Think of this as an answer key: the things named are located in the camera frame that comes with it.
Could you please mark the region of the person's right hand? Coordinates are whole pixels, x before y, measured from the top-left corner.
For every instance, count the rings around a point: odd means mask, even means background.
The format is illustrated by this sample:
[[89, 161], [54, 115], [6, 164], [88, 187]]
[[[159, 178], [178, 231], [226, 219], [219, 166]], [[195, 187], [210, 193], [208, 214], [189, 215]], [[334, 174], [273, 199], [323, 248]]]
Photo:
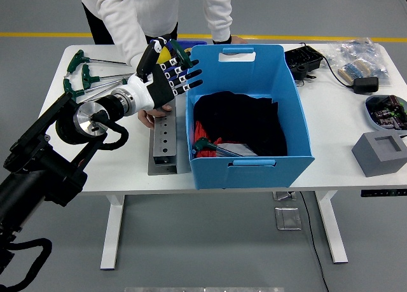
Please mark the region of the person's right hand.
[[172, 111], [172, 106], [166, 104], [159, 109], [140, 110], [137, 114], [139, 121], [149, 129], [154, 129], [155, 119], [166, 117], [167, 113]]

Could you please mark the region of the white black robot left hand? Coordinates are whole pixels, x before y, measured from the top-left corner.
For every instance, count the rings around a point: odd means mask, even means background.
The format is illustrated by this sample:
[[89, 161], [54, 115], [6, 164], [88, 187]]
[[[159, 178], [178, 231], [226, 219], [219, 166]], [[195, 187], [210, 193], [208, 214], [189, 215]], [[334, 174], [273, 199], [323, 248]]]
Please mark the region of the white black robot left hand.
[[[176, 56], [159, 63], [158, 58], [167, 43], [172, 45]], [[125, 114], [129, 116], [142, 109], [147, 111], [159, 108], [172, 101], [175, 96], [201, 85], [201, 79], [189, 82], [202, 73], [200, 69], [188, 72], [188, 69], [197, 64], [198, 61], [190, 60], [189, 55], [170, 35], [152, 39], [142, 54], [136, 73], [128, 79], [125, 87]]]

